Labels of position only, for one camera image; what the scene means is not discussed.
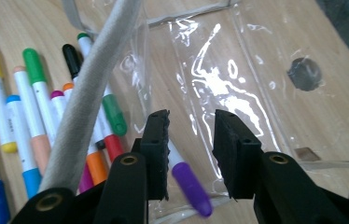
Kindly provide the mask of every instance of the wooden table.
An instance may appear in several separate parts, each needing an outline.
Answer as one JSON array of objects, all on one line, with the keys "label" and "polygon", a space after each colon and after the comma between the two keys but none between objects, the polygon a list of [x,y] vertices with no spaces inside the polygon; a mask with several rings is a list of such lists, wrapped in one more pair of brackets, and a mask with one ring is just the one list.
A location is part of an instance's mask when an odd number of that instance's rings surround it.
[{"label": "wooden table", "polygon": [[[153,13],[159,7],[153,0],[146,5],[149,15],[160,15]],[[0,61],[7,93],[17,93],[12,69],[23,64],[21,53],[26,48],[40,53],[52,90],[70,82],[61,48],[66,43],[77,46],[78,33],[60,1],[0,1]],[[151,27],[149,40],[151,111],[170,109],[170,136],[210,191],[209,183],[218,177],[214,158],[210,161],[206,152],[211,149],[206,136],[212,136],[212,111],[221,98],[221,108],[241,115],[264,150],[296,156],[295,148],[309,147],[323,161],[349,161],[349,50],[314,2],[247,0],[232,9]],[[197,55],[204,61],[198,61]],[[299,57],[313,59],[322,70],[324,83],[315,91],[291,86],[286,71]],[[129,119],[132,107],[126,105],[130,100],[124,86],[120,78],[111,81]],[[122,138],[127,150],[135,135]],[[27,200],[18,154],[0,151],[0,173],[14,216]],[[349,193],[349,171],[312,172],[311,176],[343,196]],[[170,202],[183,202],[171,177],[169,184],[176,195]],[[170,202],[163,206],[170,208]],[[252,202],[230,201],[208,219],[194,216],[183,221],[239,222],[257,222]]]}]

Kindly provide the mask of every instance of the purple marker cap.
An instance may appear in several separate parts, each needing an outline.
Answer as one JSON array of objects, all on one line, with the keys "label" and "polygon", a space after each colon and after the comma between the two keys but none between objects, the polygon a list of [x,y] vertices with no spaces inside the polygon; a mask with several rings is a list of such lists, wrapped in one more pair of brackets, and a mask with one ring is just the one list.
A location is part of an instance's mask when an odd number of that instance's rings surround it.
[{"label": "purple marker cap", "polygon": [[213,206],[210,203],[209,196],[202,188],[195,174],[185,162],[179,162],[172,169],[177,184],[183,190],[189,203],[203,217],[210,217],[213,212]]},{"label": "purple marker cap", "polygon": [[93,188],[92,176],[90,173],[90,169],[88,169],[88,165],[85,164],[84,171],[82,172],[81,181],[79,182],[78,189],[79,192],[85,192],[89,189]]},{"label": "purple marker cap", "polygon": [[51,94],[51,99],[58,97],[58,96],[64,96],[62,91],[53,91]]}]

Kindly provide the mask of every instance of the white marker barrel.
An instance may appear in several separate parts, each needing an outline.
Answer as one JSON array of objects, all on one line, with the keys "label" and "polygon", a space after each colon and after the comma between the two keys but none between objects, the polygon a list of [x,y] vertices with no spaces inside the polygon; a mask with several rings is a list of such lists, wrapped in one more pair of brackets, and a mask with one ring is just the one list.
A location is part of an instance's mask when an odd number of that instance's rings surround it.
[{"label": "white marker barrel", "polygon": [[37,168],[30,144],[30,134],[24,119],[21,98],[18,95],[10,95],[7,98],[7,111],[14,125],[15,139],[20,154],[22,170],[29,171]]},{"label": "white marker barrel", "polygon": [[51,101],[53,108],[56,111],[59,123],[61,123],[64,110],[66,109],[66,98],[64,98],[63,92],[61,91],[53,91],[51,93]]},{"label": "white marker barrel", "polygon": [[[74,87],[74,84],[72,84],[72,83],[66,83],[63,85],[64,98],[66,99],[67,102],[70,100],[70,96],[72,94],[73,87]],[[103,148],[105,148],[105,143],[102,141],[104,138],[105,138],[105,136],[103,134],[102,122],[100,122],[99,119],[96,119],[95,125],[93,125],[93,132],[92,132],[91,141],[94,142],[95,145],[99,144],[99,146],[97,146],[97,147],[100,149],[103,149]]]},{"label": "white marker barrel", "polygon": [[168,148],[170,150],[170,152],[169,152],[169,168],[173,169],[174,166],[176,166],[180,162],[183,162],[184,159],[180,156],[180,153],[178,153],[178,150],[175,147],[175,144],[170,139],[168,142]]},{"label": "white marker barrel", "polygon": [[53,113],[52,103],[49,99],[47,83],[43,81],[35,82],[33,84],[33,90],[35,92],[35,99],[37,100],[41,117],[44,120],[44,126],[46,127],[49,142],[51,146],[53,146],[56,138],[56,132],[59,126],[59,121],[57,116],[55,116],[55,113]]},{"label": "white marker barrel", "polygon": [[36,137],[46,134],[43,120],[41,119],[40,111],[38,110],[38,105],[33,93],[33,88],[30,86],[29,78],[25,69],[21,66],[16,67],[14,78],[22,99],[23,111],[29,125],[30,135]]}]

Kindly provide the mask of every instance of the transparent plastic pouch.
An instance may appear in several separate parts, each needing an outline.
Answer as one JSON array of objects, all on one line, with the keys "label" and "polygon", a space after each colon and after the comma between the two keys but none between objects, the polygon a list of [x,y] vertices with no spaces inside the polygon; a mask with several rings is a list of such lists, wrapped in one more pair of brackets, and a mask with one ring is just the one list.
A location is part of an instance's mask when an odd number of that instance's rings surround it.
[{"label": "transparent plastic pouch", "polygon": [[[78,10],[92,18],[97,2]],[[227,110],[265,152],[291,155],[317,185],[348,197],[349,49],[317,3],[185,2],[145,1],[143,25],[110,78],[129,115],[123,141],[132,145],[148,113],[169,109],[169,136],[219,210],[230,199],[212,154],[215,111]],[[196,214],[168,177],[169,201],[149,203],[152,223]],[[230,209],[228,220],[214,212],[204,221],[256,221],[244,203]]]}]

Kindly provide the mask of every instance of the orange marker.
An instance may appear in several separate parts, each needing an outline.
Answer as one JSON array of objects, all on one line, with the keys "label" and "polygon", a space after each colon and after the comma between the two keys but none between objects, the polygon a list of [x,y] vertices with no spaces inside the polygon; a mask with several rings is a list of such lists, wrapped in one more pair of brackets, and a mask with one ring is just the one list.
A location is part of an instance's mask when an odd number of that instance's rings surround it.
[{"label": "orange marker", "polygon": [[[68,99],[70,97],[72,90],[71,85],[66,84],[65,86],[63,86],[63,90],[65,96],[63,96],[63,93],[61,91],[54,91],[51,94],[51,100],[53,102],[54,107],[59,107],[56,106],[56,104],[60,104],[60,102],[62,102],[62,97],[64,97],[65,99]],[[90,145],[88,146],[87,164],[88,168],[90,169],[93,185],[100,184],[107,179],[107,170],[105,168],[105,162],[103,161],[100,152],[94,144],[93,137],[90,141]]]}]

